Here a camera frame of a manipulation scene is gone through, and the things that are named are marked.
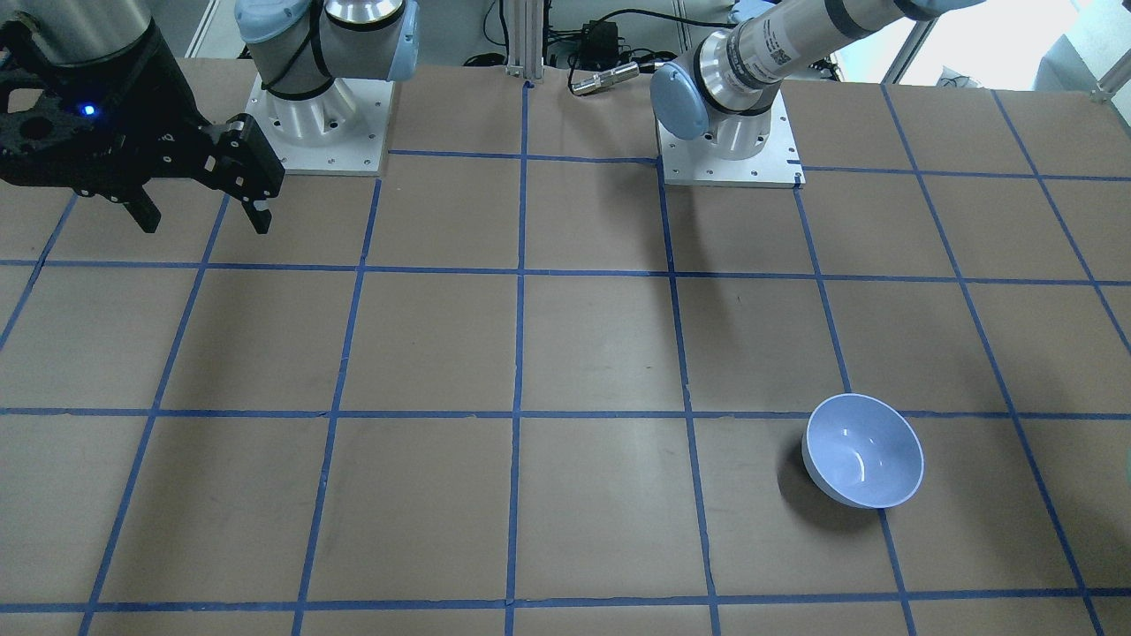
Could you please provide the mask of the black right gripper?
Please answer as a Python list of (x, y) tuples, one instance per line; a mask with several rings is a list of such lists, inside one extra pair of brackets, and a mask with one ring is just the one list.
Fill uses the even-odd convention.
[(144, 192), (152, 178), (190, 178), (243, 201), (254, 233), (271, 226), (267, 199), (279, 194), (282, 162), (254, 117), (221, 124), (202, 117), (185, 74), (149, 20), (116, 52), (81, 65), (49, 59), (42, 18), (9, 18), (3, 101), (40, 91), (24, 111), (3, 114), (3, 179), (116, 197), (144, 233), (162, 214)]

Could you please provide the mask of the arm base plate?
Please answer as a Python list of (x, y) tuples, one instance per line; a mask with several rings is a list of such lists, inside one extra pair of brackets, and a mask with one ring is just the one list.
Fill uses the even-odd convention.
[(322, 95), (287, 101), (268, 93), (257, 76), (244, 112), (260, 124), (287, 177), (380, 177), (397, 88), (337, 78)]
[(782, 93), (756, 117), (723, 114), (688, 91), (655, 92), (653, 110), (666, 184), (808, 184)]

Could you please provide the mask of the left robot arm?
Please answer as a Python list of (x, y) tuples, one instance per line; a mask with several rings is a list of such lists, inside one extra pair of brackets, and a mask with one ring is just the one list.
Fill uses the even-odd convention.
[(677, 140), (707, 141), (715, 156), (746, 160), (772, 127), (782, 81), (892, 23), (929, 22), (972, 1), (782, 1), (715, 31), (666, 62), (649, 84), (657, 122)]

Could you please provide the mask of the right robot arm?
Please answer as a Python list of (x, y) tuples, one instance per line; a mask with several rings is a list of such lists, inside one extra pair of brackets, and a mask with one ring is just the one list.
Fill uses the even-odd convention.
[(190, 178), (271, 223), (285, 166), (269, 132), (308, 145), (356, 124), (348, 80), (405, 81), (418, 59), (415, 1), (239, 1), (264, 113), (202, 114), (141, 1), (5, 1), (3, 181), (57, 186), (159, 225), (152, 178)]

